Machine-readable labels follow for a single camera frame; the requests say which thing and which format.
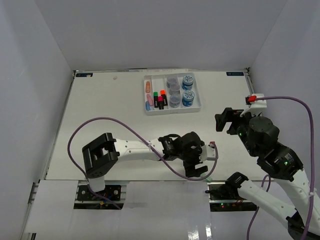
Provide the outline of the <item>pink cap black highlighter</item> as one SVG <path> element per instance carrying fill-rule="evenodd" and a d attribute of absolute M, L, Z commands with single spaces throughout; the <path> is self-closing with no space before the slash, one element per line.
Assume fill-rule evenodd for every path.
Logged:
<path fill-rule="evenodd" d="M 163 110 L 164 109 L 164 100 L 163 100 L 163 97 L 162 96 L 158 96 L 158 108 L 160 110 Z"/>

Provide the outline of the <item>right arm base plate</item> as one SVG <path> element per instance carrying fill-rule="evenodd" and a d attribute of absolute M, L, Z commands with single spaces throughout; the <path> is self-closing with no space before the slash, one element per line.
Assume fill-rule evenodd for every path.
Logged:
<path fill-rule="evenodd" d="M 211 212 L 254 212 L 257 206 L 240 197 L 237 190 L 226 184 L 209 184 L 205 191 L 209 196 Z"/>

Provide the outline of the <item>pastel pink mini highlighter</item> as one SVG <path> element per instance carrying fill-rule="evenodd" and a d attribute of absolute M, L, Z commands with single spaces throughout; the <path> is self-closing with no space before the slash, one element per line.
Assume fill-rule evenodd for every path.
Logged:
<path fill-rule="evenodd" d="M 149 105 L 153 106 L 154 103 L 153 103 L 153 98 L 151 97 L 151 95 L 147 93 L 146 94 L 146 98 L 147 98 L 147 101 L 148 101 Z"/>

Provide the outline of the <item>orange cap black highlighter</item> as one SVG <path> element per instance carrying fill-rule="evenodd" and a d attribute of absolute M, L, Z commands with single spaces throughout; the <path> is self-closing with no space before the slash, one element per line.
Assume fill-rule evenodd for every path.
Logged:
<path fill-rule="evenodd" d="M 168 99 L 167 99 L 166 91 L 164 89 L 160 91 L 160 96 L 162 97 L 163 105 L 167 106 L 168 105 Z"/>

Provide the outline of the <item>blue lidded tub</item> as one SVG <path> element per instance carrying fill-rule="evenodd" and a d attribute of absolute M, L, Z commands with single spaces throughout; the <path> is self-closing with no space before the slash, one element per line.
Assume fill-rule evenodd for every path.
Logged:
<path fill-rule="evenodd" d="M 195 77 L 193 75 L 185 75 L 182 78 L 182 89 L 185 91 L 190 91 L 193 89 L 193 85 L 195 82 Z"/>
<path fill-rule="evenodd" d="M 192 90 L 185 90 L 182 94 L 182 104 L 185 107 L 190 107 L 193 105 L 195 99 L 195 93 Z"/>

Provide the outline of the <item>pastel orange mini highlighter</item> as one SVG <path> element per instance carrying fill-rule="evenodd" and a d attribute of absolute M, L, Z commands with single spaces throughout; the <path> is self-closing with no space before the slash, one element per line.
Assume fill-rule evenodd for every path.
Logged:
<path fill-rule="evenodd" d="M 147 81 L 147 82 L 145 83 L 145 92 L 146 92 L 147 94 L 149 94 L 149 93 L 151 92 L 151 83 L 150 83 L 149 81 Z"/>

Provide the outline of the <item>pastel blue mini highlighter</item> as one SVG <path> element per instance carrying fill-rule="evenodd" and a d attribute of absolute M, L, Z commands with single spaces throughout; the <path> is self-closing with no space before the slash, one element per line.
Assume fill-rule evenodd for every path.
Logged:
<path fill-rule="evenodd" d="M 151 110 L 151 106 L 150 106 L 148 101 L 145 102 L 145 110 L 146 111 L 150 111 Z"/>

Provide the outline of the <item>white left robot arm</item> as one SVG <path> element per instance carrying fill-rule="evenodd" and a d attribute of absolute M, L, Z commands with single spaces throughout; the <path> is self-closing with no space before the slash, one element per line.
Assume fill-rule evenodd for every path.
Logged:
<path fill-rule="evenodd" d="M 206 145 L 195 132 L 183 136 L 169 134 L 144 143 L 141 140 L 122 140 L 113 138 L 111 133 L 104 133 L 82 148 L 88 193 L 99 200 L 105 196 L 105 175 L 116 163 L 150 160 L 183 162 L 187 178 L 200 177 L 208 167 L 197 168 L 204 161 L 213 161 L 216 150 L 213 145 Z"/>

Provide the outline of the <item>white compartment tray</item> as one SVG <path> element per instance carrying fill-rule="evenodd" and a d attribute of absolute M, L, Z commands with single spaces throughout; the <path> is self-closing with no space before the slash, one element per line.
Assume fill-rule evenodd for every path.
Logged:
<path fill-rule="evenodd" d="M 192 106 L 184 106 L 182 104 L 182 95 L 183 92 L 185 91 L 182 88 L 182 80 L 183 80 L 183 76 L 185 75 L 192 75 L 194 76 L 195 80 L 194 80 L 194 84 L 193 84 L 193 88 L 191 91 L 194 92 L 195 97 L 194 97 L 194 101 L 193 101 L 193 105 Z M 170 93 L 169 93 L 169 88 L 167 87 L 167 78 L 168 77 L 176 77 L 178 80 L 178 83 L 180 85 L 180 97 L 181 97 L 181 101 L 180 101 L 180 105 L 177 108 L 172 108 L 169 105 L 169 100 L 170 100 Z M 154 92 L 158 92 L 158 96 L 161 96 L 161 90 L 165 90 L 166 92 L 166 96 L 167 96 L 167 106 L 164 106 L 164 109 L 160 110 L 159 108 L 154 108 L 153 106 L 150 106 L 150 111 L 146 111 L 146 107 L 145 107 L 145 112 L 147 115 L 150 116 L 155 116 L 155 115 L 168 115 L 168 114 L 175 114 L 175 113 L 194 113 L 194 112 L 199 112 L 201 110 L 201 100 L 200 100 L 200 94 L 199 94 L 199 90 L 197 87 L 197 81 L 196 81 L 196 77 L 194 75 L 194 73 L 192 72 L 183 72 L 183 73 L 171 73 L 171 74 L 158 74 L 158 75 L 146 75 L 143 78 L 143 94 L 144 94 L 144 102 L 146 103 L 147 100 L 147 93 L 146 93 L 146 82 L 149 81 L 150 82 L 150 96 L 153 99 L 154 102 L 154 98 L 153 98 L 153 93 Z"/>

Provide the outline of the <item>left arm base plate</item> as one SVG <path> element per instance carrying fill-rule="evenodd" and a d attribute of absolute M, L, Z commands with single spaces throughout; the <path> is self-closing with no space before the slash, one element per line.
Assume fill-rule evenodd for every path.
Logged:
<path fill-rule="evenodd" d="M 97 192 L 98 195 L 101 195 L 105 198 L 110 199 L 111 201 L 119 201 L 121 199 L 121 185 L 105 185 L 104 190 Z M 103 201 L 103 199 L 95 196 L 88 189 L 87 185 L 80 185 L 78 187 L 78 192 L 76 196 L 77 201 Z"/>

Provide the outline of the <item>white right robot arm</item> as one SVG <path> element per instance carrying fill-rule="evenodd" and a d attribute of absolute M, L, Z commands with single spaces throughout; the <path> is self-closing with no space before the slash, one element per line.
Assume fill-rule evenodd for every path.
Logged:
<path fill-rule="evenodd" d="M 227 133 L 239 137 L 249 155 L 257 158 L 257 165 L 284 190 L 292 204 L 255 186 L 240 172 L 225 181 L 226 195 L 253 202 L 278 220 L 294 240 L 318 240 L 320 198 L 311 191 L 311 181 L 298 155 L 278 141 L 280 130 L 267 117 L 230 107 L 216 114 L 215 122 L 218 132 L 231 123 Z"/>

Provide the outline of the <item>clear paperclip jar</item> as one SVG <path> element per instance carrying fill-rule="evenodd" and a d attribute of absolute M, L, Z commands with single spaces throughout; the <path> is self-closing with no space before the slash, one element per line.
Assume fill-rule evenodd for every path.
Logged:
<path fill-rule="evenodd" d="M 181 95 L 180 94 L 173 94 L 169 98 L 169 105 L 171 108 L 178 108 L 181 102 Z"/>
<path fill-rule="evenodd" d="M 179 84 L 171 84 L 169 87 L 169 94 L 172 95 L 180 95 L 180 85 Z"/>
<path fill-rule="evenodd" d="M 167 78 L 167 80 L 166 80 L 166 86 L 167 86 L 168 88 L 170 88 L 171 85 L 176 85 L 176 84 L 178 84 L 178 79 L 177 79 L 176 77 L 174 77 L 174 76 L 169 76 L 169 77 Z"/>

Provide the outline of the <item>green cap black highlighter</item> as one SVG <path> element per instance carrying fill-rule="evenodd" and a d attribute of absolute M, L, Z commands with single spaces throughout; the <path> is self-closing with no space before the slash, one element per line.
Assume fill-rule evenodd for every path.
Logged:
<path fill-rule="evenodd" d="M 154 105 L 154 108 L 158 108 L 159 107 L 159 103 L 158 103 L 158 92 L 157 91 L 154 91 L 153 92 L 153 105 Z"/>

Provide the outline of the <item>pastel green mini highlighter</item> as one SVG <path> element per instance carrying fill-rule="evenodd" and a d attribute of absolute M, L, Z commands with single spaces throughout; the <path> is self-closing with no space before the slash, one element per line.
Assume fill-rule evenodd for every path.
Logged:
<path fill-rule="evenodd" d="M 207 177 L 207 178 L 205 179 L 205 181 L 210 183 L 210 182 L 213 181 L 213 179 L 212 179 L 211 177 Z"/>

